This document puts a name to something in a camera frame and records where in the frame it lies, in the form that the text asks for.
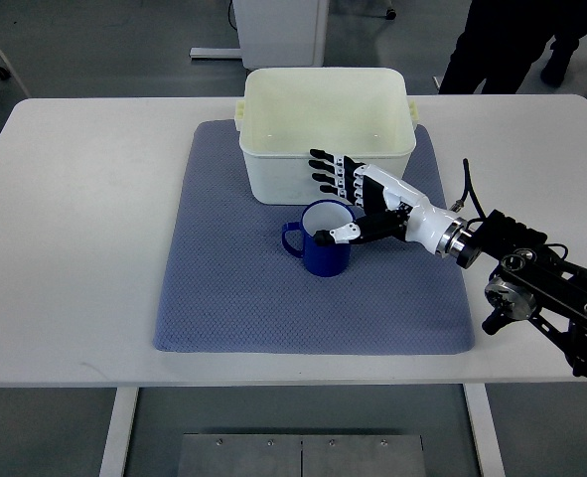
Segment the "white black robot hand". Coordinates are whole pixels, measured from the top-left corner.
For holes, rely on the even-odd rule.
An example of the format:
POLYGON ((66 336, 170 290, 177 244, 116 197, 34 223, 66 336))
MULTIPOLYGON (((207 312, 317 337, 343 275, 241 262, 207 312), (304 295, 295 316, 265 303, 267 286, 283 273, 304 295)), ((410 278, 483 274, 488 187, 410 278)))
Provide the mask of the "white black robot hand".
POLYGON ((434 206, 419 190, 376 165, 312 149, 309 166, 320 191, 361 208, 364 215, 344 226, 313 234, 317 245, 362 244, 394 237, 417 242, 432 254, 462 249, 468 222, 453 211, 434 206))

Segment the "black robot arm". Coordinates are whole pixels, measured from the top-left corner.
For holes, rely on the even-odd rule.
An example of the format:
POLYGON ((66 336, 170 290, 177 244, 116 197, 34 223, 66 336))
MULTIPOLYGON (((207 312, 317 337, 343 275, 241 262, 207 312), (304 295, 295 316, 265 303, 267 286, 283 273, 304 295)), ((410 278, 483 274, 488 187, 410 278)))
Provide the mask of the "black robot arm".
POLYGON ((454 233, 449 253, 467 269, 486 254, 497 261, 485 296, 493 312, 482 324, 494 335, 519 321, 531 323, 563 354, 575 377, 587 378, 587 268, 569 262, 568 248, 494 210, 486 214, 463 161, 464 191, 452 210, 470 199, 478 213, 454 233))

